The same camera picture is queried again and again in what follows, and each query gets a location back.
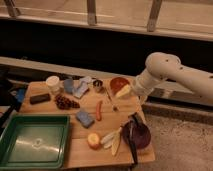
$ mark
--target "dark background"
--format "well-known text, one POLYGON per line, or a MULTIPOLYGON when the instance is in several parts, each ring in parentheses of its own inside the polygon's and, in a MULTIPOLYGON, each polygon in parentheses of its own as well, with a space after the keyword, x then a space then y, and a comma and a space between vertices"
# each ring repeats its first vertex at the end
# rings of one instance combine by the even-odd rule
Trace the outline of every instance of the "dark background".
POLYGON ((137 75, 152 52, 213 72, 213 43, 0 19, 0 56, 137 75))

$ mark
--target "cup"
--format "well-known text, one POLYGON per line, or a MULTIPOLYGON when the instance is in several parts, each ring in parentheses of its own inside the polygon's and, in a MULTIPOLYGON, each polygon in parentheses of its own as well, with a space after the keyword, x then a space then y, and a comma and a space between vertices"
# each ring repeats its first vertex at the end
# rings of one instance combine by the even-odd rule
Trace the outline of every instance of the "cup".
POLYGON ((46 85, 52 94, 56 95, 60 93, 60 79, 58 76, 50 76, 46 79, 46 85))
POLYGON ((101 80, 95 80, 93 81, 93 88, 95 89, 96 93, 100 93, 103 89, 103 81, 101 80))

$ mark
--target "bunch of grapes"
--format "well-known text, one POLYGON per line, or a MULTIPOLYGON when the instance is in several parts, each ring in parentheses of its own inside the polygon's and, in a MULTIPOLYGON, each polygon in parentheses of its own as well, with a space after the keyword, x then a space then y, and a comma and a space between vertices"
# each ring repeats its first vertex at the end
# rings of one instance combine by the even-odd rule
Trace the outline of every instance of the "bunch of grapes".
POLYGON ((70 100, 65 96, 57 95, 55 97, 56 105, 59 109, 70 109, 70 108, 80 108, 78 102, 70 100))

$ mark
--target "blue sponge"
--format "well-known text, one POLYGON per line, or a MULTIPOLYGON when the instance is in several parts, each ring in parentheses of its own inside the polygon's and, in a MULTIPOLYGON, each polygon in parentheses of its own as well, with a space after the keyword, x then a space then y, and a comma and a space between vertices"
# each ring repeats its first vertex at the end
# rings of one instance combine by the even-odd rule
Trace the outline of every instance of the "blue sponge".
POLYGON ((76 114, 76 119, 79 120, 85 128, 89 128, 94 123, 93 117, 83 110, 80 110, 76 114))

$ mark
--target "white object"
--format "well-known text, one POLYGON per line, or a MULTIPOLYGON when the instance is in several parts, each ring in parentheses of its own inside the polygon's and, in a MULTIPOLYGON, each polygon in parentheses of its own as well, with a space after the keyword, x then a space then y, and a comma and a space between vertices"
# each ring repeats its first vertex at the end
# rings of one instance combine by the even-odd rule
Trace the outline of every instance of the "white object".
POLYGON ((60 79, 58 76, 50 76, 46 79, 46 85, 55 94, 60 91, 60 79))
POLYGON ((148 96, 156 85, 169 78, 213 102, 212 73, 181 65, 177 56, 160 52, 150 54, 145 64, 146 68, 131 85, 137 95, 148 96))

